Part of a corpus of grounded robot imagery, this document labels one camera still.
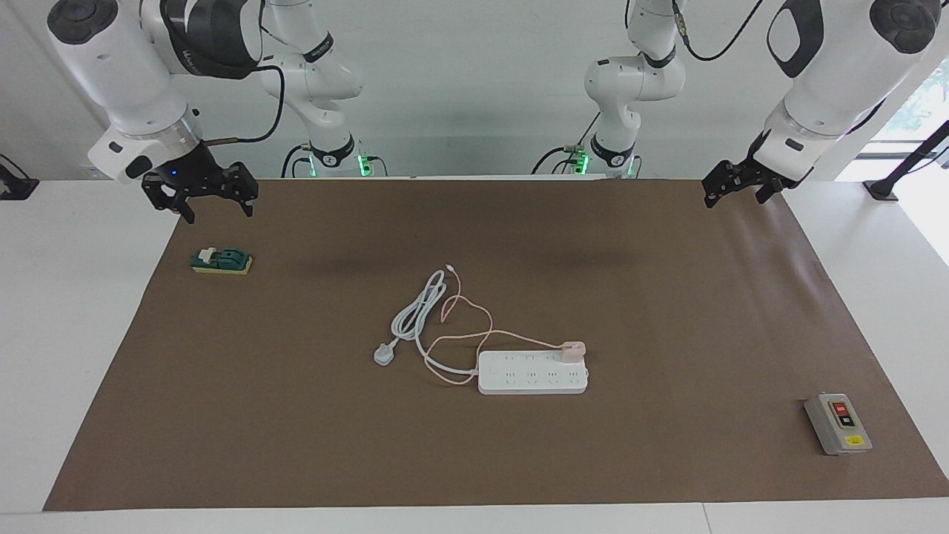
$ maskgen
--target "white plug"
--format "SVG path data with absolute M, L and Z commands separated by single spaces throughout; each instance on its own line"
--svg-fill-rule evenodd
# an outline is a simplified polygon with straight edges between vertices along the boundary
M 376 363 L 383 367 L 392 363 L 392 359 L 396 357 L 395 353 L 392 351 L 392 345 L 394 344 L 394 342 L 389 343 L 388 345 L 382 343 L 372 355 L 372 359 L 376 360 Z

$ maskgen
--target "power outlet socket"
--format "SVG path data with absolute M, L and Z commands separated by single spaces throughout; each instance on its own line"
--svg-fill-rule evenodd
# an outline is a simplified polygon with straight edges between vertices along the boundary
M 477 369 L 486 395 L 576 395 L 589 379 L 585 360 L 565 363 L 560 351 L 486 351 Z

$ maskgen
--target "gray switch box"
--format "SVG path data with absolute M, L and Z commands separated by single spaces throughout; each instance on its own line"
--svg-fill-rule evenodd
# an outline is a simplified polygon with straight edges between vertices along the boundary
M 824 393 L 804 403 L 810 423 L 824 452 L 841 456 L 867 452 L 873 448 L 863 423 L 857 417 L 850 399 L 842 393 Z

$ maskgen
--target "pink cable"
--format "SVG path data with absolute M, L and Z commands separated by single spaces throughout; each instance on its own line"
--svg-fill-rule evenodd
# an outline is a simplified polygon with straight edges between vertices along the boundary
M 560 345 L 553 345 L 553 344 L 547 343 L 547 342 L 545 342 L 545 341 L 540 341 L 539 339 L 533 339 L 533 338 L 531 338 L 531 337 L 526 337 L 526 336 L 521 335 L 521 334 L 515 334 L 515 333 L 513 333 L 513 332 L 508 332 L 508 331 L 506 331 L 506 330 L 495 330 L 495 329 L 494 329 L 494 317 L 492 317 L 491 312 L 489 312 L 487 308 L 484 308 L 483 306 L 479 306 L 479 305 L 473 303 L 468 297 L 463 296 L 463 295 L 461 294 L 461 277 L 458 275 L 458 273 L 457 273 L 454 269 L 450 269 L 450 271 L 452 272 L 453 275 L 455 275 L 455 280 L 457 280 L 457 282 L 458 282 L 458 293 L 457 293 L 456 295 L 454 295 L 454 296 L 450 296 L 447 300 L 445 300 L 444 303 L 442 303 L 442 305 L 441 305 L 441 322 L 445 322 L 445 320 L 448 318 L 448 315 L 450 315 L 451 312 L 452 312 L 452 310 L 455 309 L 455 305 L 457 304 L 457 302 L 458 302 L 459 300 L 463 300 L 466 304 L 468 304 L 468 305 L 471 306 L 472 308 L 477 308 L 478 310 L 484 312 L 484 314 L 488 316 L 488 330 L 487 330 L 486 332 L 481 332 L 481 333 L 478 333 L 478 334 L 443 335 L 443 336 L 439 337 L 438 339 L 436 339 L 435 341 L 433 341 L 432 344 L 428 346 L 428 349 L 426 350 L 426 352 L 429 353 L 429 357 L 431 357 L 432 349 L 433 349 L 433 348 L 438 344 L 438 342 L 441 341 L 442 339 L 471 339 L 472 337 L 480 337 L 480 336 L 483 335 L 484 338 L 481 339 L 481 342 L 478 343 L 477 349 L 474 350 L 474 356 L 475 356 L 475 359 L 477 359 L 477 357 L 478 357 L 479 355 L 481 355 L 481 350 L 482 350 L 482 348 L 484 347 L 484 344 L 487 343 L 488 338 L 491 337 L 493 334 L 509 335 L 509 336 L 511 336 L 511 337 L 515 337 L 515 338 L 520 339 L 520 340 L 522 340 L 522 341 L 527 341 L 527 342 L 529 342 L 529 343 L 535 343 L 535 344 L 537 344 L 537 345 L 541 345 L 541 346 L 543 346 L 543 347 L 548 347 L 548 348 L 550 348 L 550 349 L 563 349 L 564 346 L 566 345 L 565 343 L 561 343 Z M 435 376 L 437 376 L 437 377 L 440 378 L 441 380 L 443 380 L 443 381 L 445 381 L 445 382 L 448 382 L 449 384 L 452 384 L 452 385 L 454 385 L 454 386 L 464 386 L 464 385 L 468 384 L 469 382 L 471 382 L 471 381 L 475 378 L 475 375 L 474 375 L 474 374 L 469 375 L 468 378 L 465 379 L 465 380 L 462 381 L 462 382 L 457 382 L 457 381 L 455 381 L 455 380 L 451 380 L 451 379 L 449 379 L 449 378 L 445 378 L 444 375 L 442 375 L 440 372 L 436 371 L 435 368 L 433 368 L 432 365 L 428 363 L 428 359 L 427 359 L 427 358 L 422 357 L 422 360 L 425 362 L 425 367 L 427 367 L 428 370 L 431 371 Z

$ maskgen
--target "white table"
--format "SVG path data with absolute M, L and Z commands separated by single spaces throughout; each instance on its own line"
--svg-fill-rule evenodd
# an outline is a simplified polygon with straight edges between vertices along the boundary
M 786 197 L 945 471 L 949 267 L 859 184 Z M 949 499 L 39 513 L 175 223 L 113 182 L 45 182 L 0 204 L 0 532 L 949 531 Z

